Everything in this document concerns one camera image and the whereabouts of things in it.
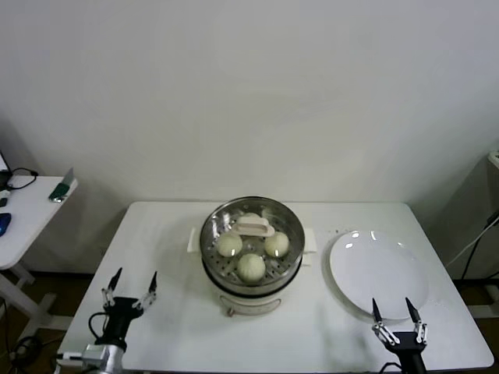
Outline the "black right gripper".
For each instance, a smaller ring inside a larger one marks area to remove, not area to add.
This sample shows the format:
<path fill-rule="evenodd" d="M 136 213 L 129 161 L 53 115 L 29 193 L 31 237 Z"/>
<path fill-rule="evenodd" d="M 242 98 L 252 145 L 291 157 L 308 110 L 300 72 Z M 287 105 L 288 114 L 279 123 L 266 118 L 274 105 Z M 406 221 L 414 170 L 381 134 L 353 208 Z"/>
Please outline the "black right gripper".
<path fill-rule="evenodd" d="M 392 333 L 385 326 L 374 298 L 372 298 L 374 321 L 372 330 L 385 348 L 398 357 L 403 373 L 427 374 L 422 358 L 422 352 L 427 345 L 427 324 L 422 321 L 418 309 L 409 298 L 405 298 L 405 302 L 414 323 L 413 331 Z"/>

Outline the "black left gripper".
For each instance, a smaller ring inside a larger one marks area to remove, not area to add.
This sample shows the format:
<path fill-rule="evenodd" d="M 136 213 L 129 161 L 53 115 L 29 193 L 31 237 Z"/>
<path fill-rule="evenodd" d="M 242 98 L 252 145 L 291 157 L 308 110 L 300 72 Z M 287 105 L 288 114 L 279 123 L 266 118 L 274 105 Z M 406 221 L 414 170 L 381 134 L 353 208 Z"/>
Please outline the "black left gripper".
<path fill-rule="evenodd" d="M 101 289 L 104 311 L 108 316 L 102 335 L 105 344 L 124 344 L 131 322 L 140 318 L 142 310 L 147 310 L 157 298 L 157 271 L 154 272 L 147 293 L 139 301 L 137 298 L 114 298 L 121 273 L 120 267 L 108 286 Z"/>

